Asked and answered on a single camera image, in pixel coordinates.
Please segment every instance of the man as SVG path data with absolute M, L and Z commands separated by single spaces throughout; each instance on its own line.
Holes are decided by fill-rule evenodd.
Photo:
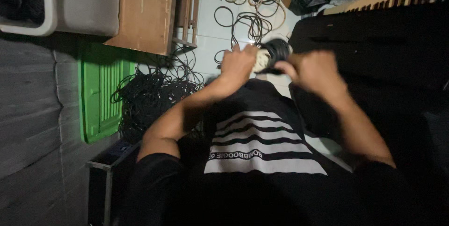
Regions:
M 269 82 L 248 81 L 256 53 L 250 45 L 226 51 L 221 75 L 147 130 L 122 225 L 428 220 L 379 132 L 349 95 L 332 52 L 294 54 L 275 67 L 335 110 L 345 148 L 363 160 L 354 173 L 337 169 L 306 143 L 289 98 Z M 209 156 L 186 169 L 177 141 L 202 118 Z

